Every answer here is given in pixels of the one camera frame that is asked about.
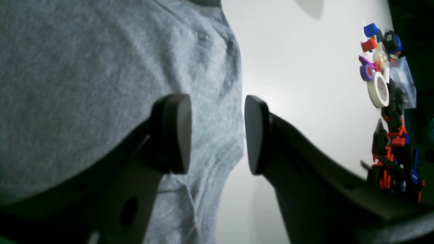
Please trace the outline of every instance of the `masking tape roll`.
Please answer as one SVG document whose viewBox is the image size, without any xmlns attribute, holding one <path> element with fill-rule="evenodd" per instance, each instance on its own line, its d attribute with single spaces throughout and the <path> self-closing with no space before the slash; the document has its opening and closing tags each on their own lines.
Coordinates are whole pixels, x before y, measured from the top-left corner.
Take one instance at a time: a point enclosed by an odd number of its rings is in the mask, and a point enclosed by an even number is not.
<svg viewBox="0 0 434 244">
<path fill-rule="evenodd" d="M 372 103 L 377 108 L 389 106 L 389 90 L 386 81 L 380 72 L 375 72 L 374 79 L 368 81 L 368 93 Z"/>
</svg>

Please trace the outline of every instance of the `black plastic arm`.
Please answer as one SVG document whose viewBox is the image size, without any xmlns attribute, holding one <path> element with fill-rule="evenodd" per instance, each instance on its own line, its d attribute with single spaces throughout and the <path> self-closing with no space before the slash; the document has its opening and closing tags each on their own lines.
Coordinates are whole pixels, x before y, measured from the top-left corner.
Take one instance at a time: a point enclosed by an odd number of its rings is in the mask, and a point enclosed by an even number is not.
<svg viewBox="0 0 434 244">
<path fill-rule="evenodd" d="M 404 243 L 433 236 L 434 226 L 426 225 L 434 222 L 433 208 L 367 184 L 255 96 L 246 98 L 245 123 L 250 170 L 276 190 L 292 244 Z"/>
<path fill-rule="evenodd" d="M 141 244 L 160 180 L 188 172 L 190 146 L 190 97 L 166 96 L 92 167 L 0 208 L 0 236 L 19 244 Z"/>
</svg>

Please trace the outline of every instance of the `purple tape roll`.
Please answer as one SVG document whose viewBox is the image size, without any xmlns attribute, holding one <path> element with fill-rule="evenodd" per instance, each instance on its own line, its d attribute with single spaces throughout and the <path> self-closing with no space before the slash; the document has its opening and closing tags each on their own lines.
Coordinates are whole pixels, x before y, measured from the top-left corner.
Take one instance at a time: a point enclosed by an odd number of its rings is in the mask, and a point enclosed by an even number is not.
<svg viewBox="0 0 434 244">
<path fill-rule="evenodd" d="M 371 67 L 370 63 L 360 66 L 360 76 L 364 81 L 370 81 L 374 79 L 375 71 Z"/>
</svg>

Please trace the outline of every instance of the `white backdrop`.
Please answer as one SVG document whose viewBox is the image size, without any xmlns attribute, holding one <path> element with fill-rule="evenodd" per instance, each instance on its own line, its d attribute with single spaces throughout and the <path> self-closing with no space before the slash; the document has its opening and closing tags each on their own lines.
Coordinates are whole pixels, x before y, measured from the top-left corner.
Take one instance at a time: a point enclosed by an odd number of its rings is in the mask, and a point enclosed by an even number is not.
<svg viewBox="0 0 434 244">
<path fill-rule="evenodd" d="M 241 49 L 243 96 L 256 95 L 321 151 L 361 178 L 372 161 L 380 110 L 359 73 L 363 26 L 393 29 L 387 0 L 223 0 Z M 287 244 L 274 190 L 231 172 L 217 219 L 218 244 Z"/>
</svg>

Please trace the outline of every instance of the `gray t-shirt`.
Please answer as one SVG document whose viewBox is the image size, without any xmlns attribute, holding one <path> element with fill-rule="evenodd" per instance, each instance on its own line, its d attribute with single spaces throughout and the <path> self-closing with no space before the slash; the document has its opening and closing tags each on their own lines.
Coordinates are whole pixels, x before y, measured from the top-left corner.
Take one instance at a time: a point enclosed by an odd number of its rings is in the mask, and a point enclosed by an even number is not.
<svg viewBox="0 0 434 244">
<path fill-rule="evenodd" d="M 82 172 L 169 93 L 191 95 L 188 175 L 163 178 L 145 243 L 215 243 L 243 156 L 240 53 L 217 1 L 0 2 L 0 205 Z"/>
</svg>

